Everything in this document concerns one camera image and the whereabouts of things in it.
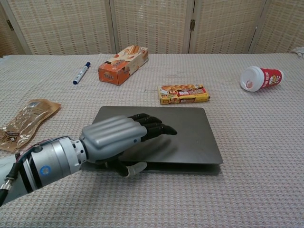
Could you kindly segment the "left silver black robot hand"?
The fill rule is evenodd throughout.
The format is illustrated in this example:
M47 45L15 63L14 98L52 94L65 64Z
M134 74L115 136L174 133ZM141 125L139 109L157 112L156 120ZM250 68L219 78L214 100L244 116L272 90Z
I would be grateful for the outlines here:
M119 157L135 145L162 134L176 135L177 131L157 117L140 113L114 116L85 126L79 140L84 146L88 163L105 164L127 178L142 172L148 164L140 161L128 166Z

